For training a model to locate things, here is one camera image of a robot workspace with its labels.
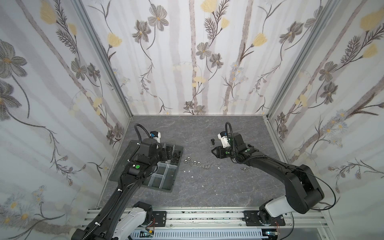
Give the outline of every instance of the black mounting plate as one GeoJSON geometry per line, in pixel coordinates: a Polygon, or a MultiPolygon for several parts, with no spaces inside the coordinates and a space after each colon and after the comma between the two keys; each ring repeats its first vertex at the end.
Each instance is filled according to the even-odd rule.
{"type": "MultiPolygon", "coordinates": [[[[257,213],[259,211],[244,211],[244,219],[247,227],[256,227],[256,226],[264,226],[261,224],[257,218],[257,213]]],[[[279,224],[279,226],[285,226],[283,215],[275,217],[275,221],[279,224]]],[[[276,222],[272,223],[270,226],[277,226],[276,222]]]]}
{"type": "Polygon", "coordinates": [[[155,227],[165,227],[167,221],[166,211],[154,211],[153,218],[155,219],[155,227]]]}

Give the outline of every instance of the yellow flower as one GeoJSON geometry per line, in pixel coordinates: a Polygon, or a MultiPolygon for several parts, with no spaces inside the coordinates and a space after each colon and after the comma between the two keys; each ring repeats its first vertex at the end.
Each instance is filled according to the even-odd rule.
{"type": "Polygon", "coordinates": [[[381,22],[383,17],[384,17],[384,8],[363,17],[360,21],[360,27],[364,31],[372,30],[376,27],[377,24],[381,22]]]}
{"type": "Polygon", "coordinates": [[[363,53],[364,58],[370,58],[377,54],[377,46],[376,44],[372,43],[363,53]]]}
{"type": "Polygon", "coordinates": [[[307,106],[307,97],[304,96],[304,94],[300,95],[300,102],[303,105],[303,107],[307,106]]]}
{"type": "Polygon", "coordinates": [[[112,47],[118,47],[121,44],[121,39],[113,33],[108,34],[108,43],[112,47]]]}
{"type": "Polygon", "coordinates": [[[79,109],[79,106],[78,106],[77,104],[73,105],[72,109],[75,110],[75,111],[80,110],[80,109],[79,109]]]}
{"type": "Polygon", "coordinates": [[[226,27],[228,27],[228,25],[229,25],[229,20],[226,18],[223,18],[221,20],[221,28],[226,28],[226,27]]]}
{"type": "Polygon", "coordinates": [[[68,28],[70,29],[70,31],[73,35],[75,35],[75,36],[77,35],[77,28],[75,25],[73,25],[72,23],[68,23],[68,28]]]}
{"type": "Polygon", "coordinates": [[[102,98],[96,98],[95,101],[93,101],[93,107],[97,108],[101,103],[103,102],[102,98]]]}
{"type": "Polygon", "coordinates": [[[201,5],[201,9],[204,12],[212,13],[216,10],[216,4],[217,0],[205,0],[201,5]]]}
{"type": "Polygon", "coordinates": [[[265,35],[263,33],[259,33],[258,35],[256,35],[255,40],[253,41],[252,45],[258,47],[258,46],[261,46],[264,43],[266,43],[266,41],[267,41],[267,39],[266,39],[265,35]]]}
{"type": "Polygon", "coordinates": [[[69,110],[69,111],[68,111],[68,114],[71,115],[72,117],[74,117],[75,111],[73,111],[73,110],[69,110]]]}
{"type": "Polygon", "coordinates": [[[22,215],[22,220],[26,220],[28,218],[28,214],[23,214],[22,215]]]}
{"type": "Polygon", "coordinates": [[[48,24],[56,23],[55,11],[51,7],[51,5],[46,1],[41,2],[40,18],[41,20],[43,20],[45,23],[48,23],[48,24]]]}
{"type": "Polygon", "coordinates": [[[198,83],[205,83],[205,78],[202,77],[194,77],[193,80],[198,83]]]}

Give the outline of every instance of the flower stem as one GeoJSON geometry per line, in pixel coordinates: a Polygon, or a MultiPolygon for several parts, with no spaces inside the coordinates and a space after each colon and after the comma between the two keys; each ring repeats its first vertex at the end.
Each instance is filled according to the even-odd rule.
{"type": "Polygon", "coordinates": [[[154,36],[153,36],[153,42],[152,42],[152,44],[147,48],[147,50],[148,50],[150,47],[152,47],[153,43],[155,42],[155,38],[156,38],[156,26],[155,26],[155,30],[153,31],[153,33],[154,33],[154,36]]]}
{"type": "Polygon", "coordinates": [[[29,118],[29,112],[30,112],[29,99],[28,99],[28,97],[27,97],[27,95],[26,95],[24,89],[22,88],[22,86],[20,85],[20,83],[16,80],[16,78],[13,76],[13,74],[12,74],[12,78],[14,79],[14,81],[17,83],[17,85],[21,88],[21,90],[22,90],[23,93],[24,93],[24,96],[25,96],[25,98],[26,98],[26,102],[28,103],[28,115],[27,115],[27,118],[29,118]]]}

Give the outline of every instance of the black cable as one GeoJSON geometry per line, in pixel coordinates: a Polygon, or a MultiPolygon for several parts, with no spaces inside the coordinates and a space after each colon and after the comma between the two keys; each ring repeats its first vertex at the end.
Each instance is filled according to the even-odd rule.
{"type": "Polygon", "coordinates": [[[229,145],[232,147],[233,155],[235,156],[235,160],[236,160],[236,162],[239,163],[239,164],[242,164],[243,162],[239,162],[239,161],[237,160],[237,155],[236,155],[236,151],[235,151],[236,143],[235,143],[235,139],[233,138],[233,131],[232,131],[232,126],[231,126],[231,123],[230,123],[230,122],[226,122],[226,123],[225,123],[225,133],[227,134],[228,143],[229,143],[229,145]],[[232,144],[231,144],[230,141],[229,141],[228,127],[227,127],[227,126],[229,126],[229,131],[231,132],[231,138],[232,138],[233,146],[232,146],[232,144]]]}
{"type": "Polygon", "coordinates": [[[138,151],[139,148],[140,148],[140,144],[141,144],[141,135],[140,135],[140,132],[139,132],[139,130],[137,129],[137,127],[140,127],[141,129],[143,129],[144,132],[147,134],[148,138],[152,138],[152,137],[149,135],[147,129],[145,129],[145,127],[143,127],[141,124],[136,123],[133,127],[134,127],[134,129],[135,129],[135,131],[136,131],[137,137],[139,138],[139,143],[137,144],[137,147],[136,147],[135,151],[133,151],[133,153],[132,153],[131,156],[129,157],[129,162],[132,160],[133,156],[137,153],[137,151],[138,151]]]}
{"type": "Polygon", "coordinates": [[[288,233],[287,236],[283,237],[283,238],[280,239],[280,240],[283,240],[283,239],[287,238],[287,237],[288,237],[289,235],[291,235],[291,233],[293,232],[293,229],[294,229],[294,227],[295,227],[295,220],[293,219],[293,214],[292,214],[292,213],[291,213],[291,215],[292,215],[292,228],[291,228],[291,231],[288,233]]]}

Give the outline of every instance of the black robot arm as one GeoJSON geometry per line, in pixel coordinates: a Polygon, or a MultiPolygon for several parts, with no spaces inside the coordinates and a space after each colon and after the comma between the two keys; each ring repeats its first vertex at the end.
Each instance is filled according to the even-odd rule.
{"type": "Polygon", "coordinates": [[[228,144],[224,142],[223,145],[229,147],[214,148],[212,153],[217,158],[229,157],[233,162],[261,169],[285,185],[285,196],[268,201],[260,207],[260,210],[264,210],[266,214],[266,219],[261,220],[262,223],[268,223],[274,217],[287,212],[296,211],[304,214],[324,198],[324,193],[308,166],[286,164],[268,157],[254,146],[246,145],[239,133],[228,135],[225,131],[220,134],[227,136],[221,140],[222,142],[227,140],[228,144]]]}

